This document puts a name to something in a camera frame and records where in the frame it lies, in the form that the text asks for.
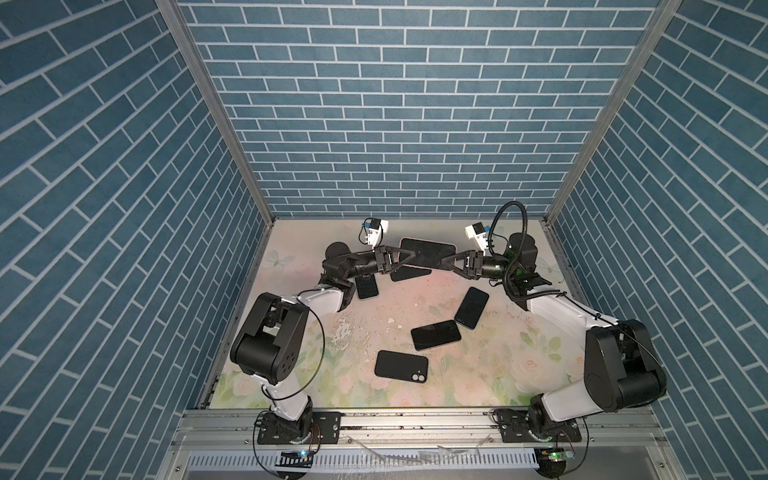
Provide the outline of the light blue phone case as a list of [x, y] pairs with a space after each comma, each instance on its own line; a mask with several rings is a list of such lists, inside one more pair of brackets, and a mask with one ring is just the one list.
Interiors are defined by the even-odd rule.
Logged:
[[355, 284], [357, 296], [360, 300], [372, 299], [379, 295], [377, 280], [373, 274], [357, 276]]

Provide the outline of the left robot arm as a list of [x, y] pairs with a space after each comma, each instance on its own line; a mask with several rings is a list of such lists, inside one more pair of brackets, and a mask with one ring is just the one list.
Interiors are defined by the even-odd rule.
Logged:
[[286, 442], [315, 431], [313, 406], [293, 370], [298, 362], [307, 321], [344, 310], [357, 290], [356, 279], [390, 274], [416, 253], [387, 245], [353, 252], [347, 244], [328, 246], [318, 284], [293, 296], [260, 294], [245, 316], [229, 359], [261, 388], [270, 406], [263, 419]]

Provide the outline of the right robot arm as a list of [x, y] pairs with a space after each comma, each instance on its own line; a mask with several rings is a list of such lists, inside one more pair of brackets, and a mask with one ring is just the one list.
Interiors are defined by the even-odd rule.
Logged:
[[666, 373], [646, 326], [604, 315], [553, 288], [536, 272], [537, 254], [534, 239], [518, 233], [503, 254], [467, 250], [440, 261], [463, 278], [500, 282], [515, 304], [583, 343], [582, 378], [531, 399], [526, 416], [530, 434], [548, 441], [578, 418], [647, 406], [664, 396]]

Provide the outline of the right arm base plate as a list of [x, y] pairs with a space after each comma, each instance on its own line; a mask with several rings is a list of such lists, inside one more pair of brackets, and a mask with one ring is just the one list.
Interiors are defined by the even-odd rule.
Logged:
[[504, 443], [582, 441], [575, 419], [555, 422], [536, 408], [497, 408], [491, 411], [490, 418]]

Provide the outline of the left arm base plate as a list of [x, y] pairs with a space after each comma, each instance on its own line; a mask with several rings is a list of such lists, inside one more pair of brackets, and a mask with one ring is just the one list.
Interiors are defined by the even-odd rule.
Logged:
[[259, 445], [288, 445], [304, 443], [311, 434], [313, 442], [337, 444], [341, 430], [342, 413], [338, 411], [313, 411], [298, 420], [286, 420], [274, 412], [264, 411], [256, 427], [256, 443]]

